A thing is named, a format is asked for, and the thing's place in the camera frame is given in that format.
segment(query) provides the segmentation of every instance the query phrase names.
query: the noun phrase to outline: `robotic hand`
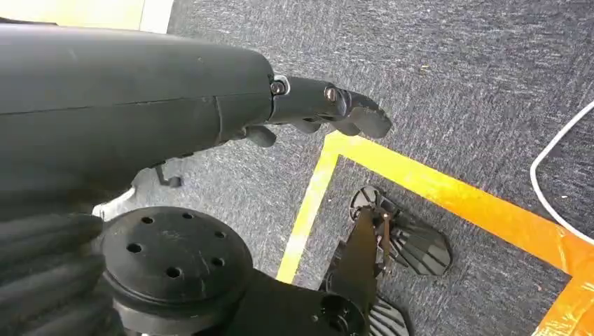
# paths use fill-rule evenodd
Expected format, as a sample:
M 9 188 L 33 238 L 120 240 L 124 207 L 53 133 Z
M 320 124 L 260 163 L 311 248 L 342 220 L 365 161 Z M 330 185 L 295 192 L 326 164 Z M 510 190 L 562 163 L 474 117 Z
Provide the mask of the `robotic hand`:
M 0 24 L 0 45 L 2 335 L 368 332 L 369 220 L 336 285 L 315 291 L 254 270 L 241 238 L 203 213 L 90 213 L 166 159 L 235 139 L 271 146 L 267 124 L 383 137 L 391 122 L 375 102 L 275 75 L 256 52 L 173 36 Z

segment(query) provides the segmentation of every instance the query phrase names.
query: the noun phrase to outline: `yellow tape line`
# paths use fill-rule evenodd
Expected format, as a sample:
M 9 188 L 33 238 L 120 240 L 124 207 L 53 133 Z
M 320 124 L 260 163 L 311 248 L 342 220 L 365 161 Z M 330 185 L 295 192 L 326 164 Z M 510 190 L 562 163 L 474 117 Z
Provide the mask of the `yellow tape line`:
M 326 136 L 277 279 L 291 283 L 319 205 L 343 155 L 574 276 L 535 336 L 594 336 L 594 246 L 563 227 L 359 136 Z
M 303 254 L 305 243 L 310 236 L 319 205 L 322 203 L 322 198 L 324 198 L 324 193 L 328 188 L 334 167 L 336 167 L 338 161 L 338 154 L 336 154 L 336 149 L 332 145 L 333 143 L 324 142 L 322 154 L 314 169 L 308 189 L 305 191 L 303 203 L 301 203 L 301 208 L 295 219 L 293 232 L 286 243 L 284 256 L 277 273 L 277 280 L 279 281 L 290 284 L 297 272 L 299 260 Z

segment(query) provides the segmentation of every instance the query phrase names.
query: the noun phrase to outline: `metal bolt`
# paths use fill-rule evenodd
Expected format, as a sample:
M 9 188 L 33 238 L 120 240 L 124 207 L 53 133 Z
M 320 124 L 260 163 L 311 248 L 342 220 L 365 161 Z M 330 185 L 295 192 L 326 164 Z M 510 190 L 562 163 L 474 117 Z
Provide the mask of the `metal bolt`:
M 283 82 L 276 80 L 270 84 L 270 91 L 275 96 L 284 95 L 286 92 L 286 87 L 284 86 Z
M 336 102 L 336 100 L 338 98 L 338 92 L 336 92 L 336 87 L 327 87 L 324 90 L 324 96 L 330 102 Z

